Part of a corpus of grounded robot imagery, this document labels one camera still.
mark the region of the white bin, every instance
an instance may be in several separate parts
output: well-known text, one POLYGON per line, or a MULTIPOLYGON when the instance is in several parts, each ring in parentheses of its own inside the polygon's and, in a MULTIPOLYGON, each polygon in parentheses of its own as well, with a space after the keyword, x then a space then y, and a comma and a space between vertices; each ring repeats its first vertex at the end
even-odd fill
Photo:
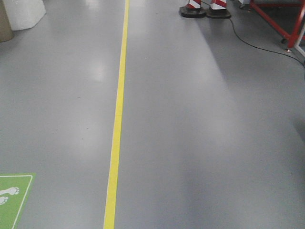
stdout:
POLYGON ((13 31, 34 27, 45 15, 42 0, 3 0, 13 31))

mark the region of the green floor sign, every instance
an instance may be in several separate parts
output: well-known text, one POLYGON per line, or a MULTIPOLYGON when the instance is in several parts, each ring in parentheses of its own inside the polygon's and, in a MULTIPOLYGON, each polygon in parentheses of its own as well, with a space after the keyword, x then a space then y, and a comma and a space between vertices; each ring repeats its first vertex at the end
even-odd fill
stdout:
POLYGON ((35 174, 0 175, 0 229, 16 229, 35 174))

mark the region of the black cable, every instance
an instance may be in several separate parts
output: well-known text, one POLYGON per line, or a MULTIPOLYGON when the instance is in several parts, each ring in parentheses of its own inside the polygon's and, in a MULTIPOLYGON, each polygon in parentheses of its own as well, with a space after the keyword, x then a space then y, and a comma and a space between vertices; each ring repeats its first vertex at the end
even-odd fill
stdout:
POLYGON ((294 59, 295 61, 298 61, 298 62, 303 66, 303 68, 304 68, 304 70, 305 70, 305 65, 304 65, 301 61, 299 61, 297 58, 295 58, 295 57, 292 57, 292 56, 289 56, 289 55, 286 55, 286 54, 283 54, 283 53, 280 53, 280 52, 275 52, 275 51, 272 51, 272 50, 259 48, 259 47, 256 47, 256 46, 252 45, 252 44, 249 44, 248 42, 245 42, 245 41, 237 34, 232 19, 229 19, 229 20, 230 20, 230 22, 231 22, 231 24, 232 24, 232 28, 233 28, 234 34, 235 34, 236 37, 237 37, 240 41, 242 41, 243 43, 245 43, 245 44, 247 44, 247 45, 249 45, 249 46, 251 46, 251 47, 253 47, 253 48, 260 49, 260 50, 263 50, 263 51, 266 51, 266 52, 272 52, 272 53, 276 53, 276 54, 279 54, 279 55, 282 55, 282 56, 290 57, 291 59, 294 59))

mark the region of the red and white cone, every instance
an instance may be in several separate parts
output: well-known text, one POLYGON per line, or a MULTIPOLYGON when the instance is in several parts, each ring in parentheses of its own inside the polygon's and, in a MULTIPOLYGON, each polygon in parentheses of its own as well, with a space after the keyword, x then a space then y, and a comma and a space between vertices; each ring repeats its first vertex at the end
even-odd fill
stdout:
POLYGON ((227 10, 227 1, 212 0, 206 16, 208 18, 230 18, 231 14, 227 10))
POLYGON ((186 18, 203 18, 205 10, 201 7, 201 0, 189 0, 186 6, 180 7, 181 16, 186 18))

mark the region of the gray floor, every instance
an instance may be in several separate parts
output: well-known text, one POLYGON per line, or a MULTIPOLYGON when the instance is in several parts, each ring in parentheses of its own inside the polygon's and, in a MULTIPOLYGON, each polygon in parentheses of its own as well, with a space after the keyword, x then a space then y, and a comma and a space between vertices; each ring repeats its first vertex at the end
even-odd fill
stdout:
MULTIPOLYGON (((131 1, 116 229, 305 228, 304 69, 185 2, 131 1)), ((19 228, 102 228, 124 2, 45 4, 0 43, 0 173, 37 173, 19 228)))

